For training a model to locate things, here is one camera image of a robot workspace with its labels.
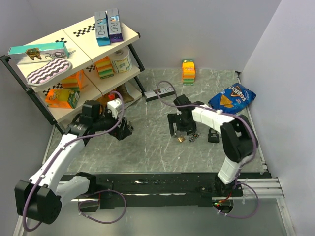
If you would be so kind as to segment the small brass padlock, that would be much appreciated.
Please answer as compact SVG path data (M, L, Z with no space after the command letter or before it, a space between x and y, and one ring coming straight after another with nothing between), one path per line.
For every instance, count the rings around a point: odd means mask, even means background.
M181 131L176 131L174 137L177 138L180 143L182 143L185 140L185 133Z

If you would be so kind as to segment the black padlock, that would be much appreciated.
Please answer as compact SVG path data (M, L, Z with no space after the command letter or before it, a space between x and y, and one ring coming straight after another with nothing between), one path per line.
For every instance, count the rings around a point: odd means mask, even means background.
M220 142L219 133L216 130L212 129L212 128L209 128L208 142L209 143L214 143L214 144Z

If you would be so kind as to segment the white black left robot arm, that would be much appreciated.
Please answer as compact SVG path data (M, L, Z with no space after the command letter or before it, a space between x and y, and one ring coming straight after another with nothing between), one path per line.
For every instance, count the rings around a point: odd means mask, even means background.
M59 182L72 160L93 137L109 134L122 140L132 134L132 126L124 117L125 105L115 99L102 106L94 100L84 102L82 110L66 127L62 139L45 164L28 181L15 188L17 212L23 220L52 224L62 207L72 199L97 192L96 176L79 172L63 185Z

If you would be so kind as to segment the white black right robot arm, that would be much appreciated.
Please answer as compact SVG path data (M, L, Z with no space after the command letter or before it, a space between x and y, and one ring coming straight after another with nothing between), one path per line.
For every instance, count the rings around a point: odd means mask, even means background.
M177 131L190 135L197 131L196 124L203 124L221 134L224 162L214 180L217 194L226 196L237 185L242 168L251 162L258 148L258 140L244 115L225 114L213 110L202 102L190 102L181 95L174 99L176 113L167 115L170 135Z

